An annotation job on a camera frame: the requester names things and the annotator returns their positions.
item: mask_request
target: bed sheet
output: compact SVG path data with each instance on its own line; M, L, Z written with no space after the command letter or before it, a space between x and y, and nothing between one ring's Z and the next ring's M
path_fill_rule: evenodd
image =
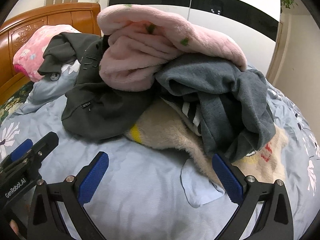
M108 153L110 164L90 203L84 207L107 239L214 239L237 205L225 194L199 208L189 205L180 181L181 168L189 158L173 149L158 151L118 137L88 141L66 132L61 114L64 93L73 86L78 67L69 65L57 81L45 77L35 83L26 103L10 114L0 127L0 161L25 139L38 141L49 131L59 136L59 146L43 161L40 173L47 183L76 175L99 151ZM294 222L299 239L318 210L316 177L320 175L320 150L300 110L279 90L268 84L268 103L275 123L284 128L289 144L282 150ZM30 192L26 195L29 201ZM258 218L257 205L242 239ZM62 207L71 235L79 239Z

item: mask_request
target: beige plush garment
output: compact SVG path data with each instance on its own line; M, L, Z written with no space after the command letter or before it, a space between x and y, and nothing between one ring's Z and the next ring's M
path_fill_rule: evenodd
M275 127L275 136L263 149L233 163L245 176L252 175L258 181L267 183L274 183L276 179L285 180L281 149L288 143L288 138L284 130ZM201 137L194 134L177 112L161 99L156 99L145 110L125 136L154 149L185 150L205 176L221 185L212 169L211 159L204 153Z

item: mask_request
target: pile of clothes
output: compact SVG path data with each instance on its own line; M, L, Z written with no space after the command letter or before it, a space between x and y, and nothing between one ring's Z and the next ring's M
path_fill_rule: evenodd
M144 5L107 7L97 21L103 37L55 35L38 69L54 80L66 59L80 62L65 94L66 130L185 150L218 184L211 167L215 153L260 181L284 179L280 153L287 138L273 123L265 77L247 70L229 36Z

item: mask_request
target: panda button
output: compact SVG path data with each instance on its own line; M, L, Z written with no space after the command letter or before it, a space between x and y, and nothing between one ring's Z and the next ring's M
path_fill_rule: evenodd
M60 74L59 73L52 73L50 76L50 79L52 81L57 81L60 78Z

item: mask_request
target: pink plush clothing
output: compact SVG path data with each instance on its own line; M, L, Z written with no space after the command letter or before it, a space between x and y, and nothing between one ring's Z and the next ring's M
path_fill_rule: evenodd
M97 21L110 35L99 73L114 89L149 89L162 64L187 52L223 57L246 70L246 57L234 40L179 14L145 5L112 5L98 14Z
M38 69L44 61L42 55L53 36L62 33L80 33L71 25L44 25L13 56L13 66L16 72L22 72L33 82L38 82Z

